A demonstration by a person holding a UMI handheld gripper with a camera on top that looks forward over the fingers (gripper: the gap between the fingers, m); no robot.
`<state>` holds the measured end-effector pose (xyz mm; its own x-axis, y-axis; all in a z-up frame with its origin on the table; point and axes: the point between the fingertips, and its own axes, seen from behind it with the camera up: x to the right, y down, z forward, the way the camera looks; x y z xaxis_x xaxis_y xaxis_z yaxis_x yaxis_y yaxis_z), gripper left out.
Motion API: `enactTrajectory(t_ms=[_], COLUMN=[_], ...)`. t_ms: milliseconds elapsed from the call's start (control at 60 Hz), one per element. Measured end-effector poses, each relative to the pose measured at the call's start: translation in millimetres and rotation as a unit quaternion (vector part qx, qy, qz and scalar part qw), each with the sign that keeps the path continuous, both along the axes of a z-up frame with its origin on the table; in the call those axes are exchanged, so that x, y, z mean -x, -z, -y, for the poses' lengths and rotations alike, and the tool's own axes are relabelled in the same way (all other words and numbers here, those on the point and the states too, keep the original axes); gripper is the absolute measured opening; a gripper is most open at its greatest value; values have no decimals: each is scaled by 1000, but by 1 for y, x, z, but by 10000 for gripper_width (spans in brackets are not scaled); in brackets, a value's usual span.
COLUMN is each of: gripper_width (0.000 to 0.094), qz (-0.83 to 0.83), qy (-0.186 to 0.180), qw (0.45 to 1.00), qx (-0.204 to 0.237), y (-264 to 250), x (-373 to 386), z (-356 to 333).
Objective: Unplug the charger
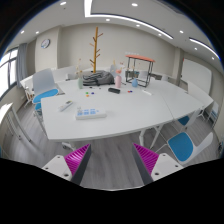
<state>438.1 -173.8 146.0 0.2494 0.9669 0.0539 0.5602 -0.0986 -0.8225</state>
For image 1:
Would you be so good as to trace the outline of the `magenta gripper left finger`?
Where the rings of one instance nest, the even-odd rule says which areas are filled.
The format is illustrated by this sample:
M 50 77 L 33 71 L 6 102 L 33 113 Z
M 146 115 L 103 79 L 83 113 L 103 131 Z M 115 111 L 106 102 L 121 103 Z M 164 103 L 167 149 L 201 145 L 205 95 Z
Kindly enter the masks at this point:
M 91 156 L 91 145 L 87 144 L 66 156 L 56 155 L 43 170 L 79 185 Z

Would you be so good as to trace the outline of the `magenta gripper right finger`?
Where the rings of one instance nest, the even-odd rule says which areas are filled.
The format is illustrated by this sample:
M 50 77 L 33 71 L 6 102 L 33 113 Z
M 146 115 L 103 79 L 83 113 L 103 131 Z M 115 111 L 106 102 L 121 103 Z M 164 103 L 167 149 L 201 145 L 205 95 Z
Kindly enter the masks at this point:
M 157 154 L 136 143 L 132 146 L 132 154 L 145 185 L 182 169 L 168 154 Z

